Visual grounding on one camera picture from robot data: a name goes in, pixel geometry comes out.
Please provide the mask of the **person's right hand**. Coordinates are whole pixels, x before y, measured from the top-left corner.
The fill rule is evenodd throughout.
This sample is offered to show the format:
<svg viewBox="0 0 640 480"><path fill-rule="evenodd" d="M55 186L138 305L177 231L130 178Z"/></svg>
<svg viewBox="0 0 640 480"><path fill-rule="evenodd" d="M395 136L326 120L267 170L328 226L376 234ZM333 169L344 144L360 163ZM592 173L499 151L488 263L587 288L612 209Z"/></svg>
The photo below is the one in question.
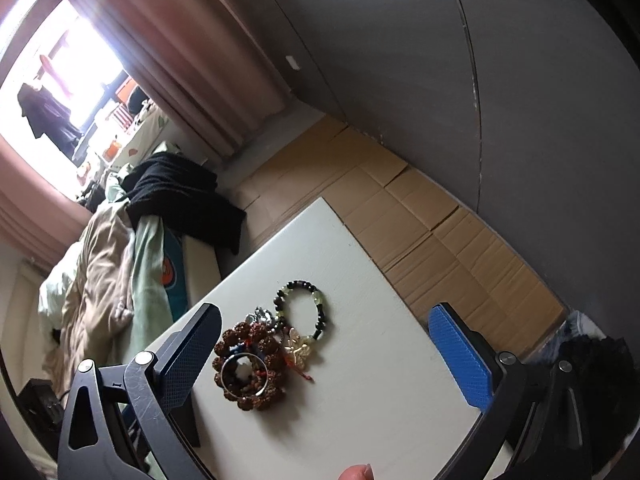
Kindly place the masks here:
<svg viewBox="0 0 640 480"><path fill-rule="evenodd" d="M374 474L370 464L352 465L340 474L338 480L374 480Z"/></svg>

